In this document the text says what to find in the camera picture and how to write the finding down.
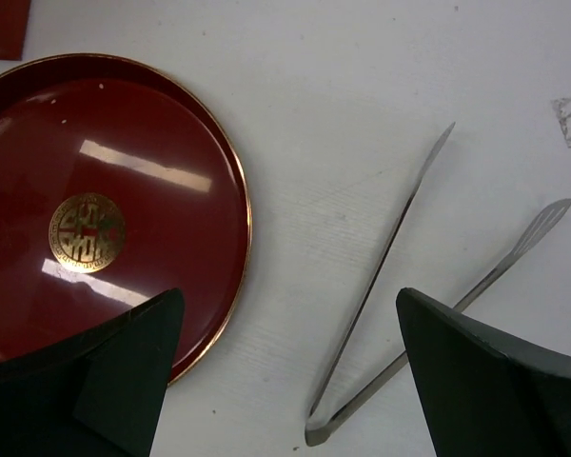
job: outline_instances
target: gold circular logo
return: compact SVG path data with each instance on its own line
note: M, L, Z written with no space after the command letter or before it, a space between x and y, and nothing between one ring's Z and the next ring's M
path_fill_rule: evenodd
M65 268L82 273L98 271L112 263L123 248L125 218L103 195L74 195L53 213L49 244Z

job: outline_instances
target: round tray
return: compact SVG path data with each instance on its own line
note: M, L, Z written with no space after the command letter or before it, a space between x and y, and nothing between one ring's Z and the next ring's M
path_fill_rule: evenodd
M250 242L239 159L188 90L102 54L0 75L0 361L180 288L173 382L222 333Z

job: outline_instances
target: black object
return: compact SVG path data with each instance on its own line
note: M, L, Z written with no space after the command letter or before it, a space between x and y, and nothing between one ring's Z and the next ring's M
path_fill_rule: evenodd
M169 290L0 364L0 457L148 457L183 315Z
M397 309L439 457L571 456L571 357L414 289Z

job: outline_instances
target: stainless steel tongs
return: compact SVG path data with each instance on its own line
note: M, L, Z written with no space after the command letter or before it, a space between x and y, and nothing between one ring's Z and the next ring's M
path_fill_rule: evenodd
M305 427L305 440L306 444L310 447L320 445L324 443L330 435L340 427L355 411L357 411L372 395L374 395L382 386L384 386L400 369L405 367L408 363L408 358L406 356L405 351L400 354L391 364L389 364L381 373L379 373L367 386L362 388L351 400L349 400L343 407L341 407L329 420L328 422L319 428L312 428L309 424L309 420L311 416L316 411L318 405L322 401L324 397L325 390L330 382L332 374L338 365L343 352L345 351L346 344L349 341L351 334L353 333L353 329L357 324L362 311L364 310L365 304L370 296L370 292L374 287L374 284L381 272L381 268L383 267L383 263L391 246L393 245L393 241L402 226L402 222L404 217L408 213L408 209L410 208L412 201L421 186L421 181L429 166L432 164L438 152L444 146L446 139L450 135L450 132L454 129L455 123L452 123L448 129L444 131L444 133L440 136L432 150L429 152L429 156L423 163L421 171L417 176L417 180L410 192L406 203L400 213L400 216L396 219L393 228L389 232L387 236L387 240L384 244L383 251L381 252L381 256L379 257L379 262L377 266L374 268L372 275L370 276L370 280L368 285L366 286L364 296L360 301L359 305L356 307L355 312L349 322L349 325L345 329L345 333L339 344L336 353L322 379L322 382L319 385L317 393L315 394L313 404L311 406L310 412L308 414L307 423ZM563 199L557 202L548 205L544 208L536 217L533 219L533 222L529 225L529 227L524 231L521 238L519 239L518 243L515 247L508 252L507 255L484 277L482 280L473 287L462 300L455 305L454 309L457 311L464 311L476 298L478 298L489 286L491 286L495 281L497 281L506 271L508 271L527 251L533 248L535 245L539 243L539 241L543 238L543 236L550 231L563 217L563 215L567 212L569 207L571 206L571 199Z

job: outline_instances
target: white table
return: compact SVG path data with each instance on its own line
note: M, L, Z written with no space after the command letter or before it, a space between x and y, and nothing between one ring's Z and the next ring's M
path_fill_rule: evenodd
M76 51L188 86L234 140L252 196L245 293L216 347L168 390L152 455L433 455L409 368L311 449L310 393L451 121L332 406L403 348L400 288L454 303L536 212L571 197L552 106L571 97L571 0L34 0L25 60ZM571 210L467 314L571 355Z

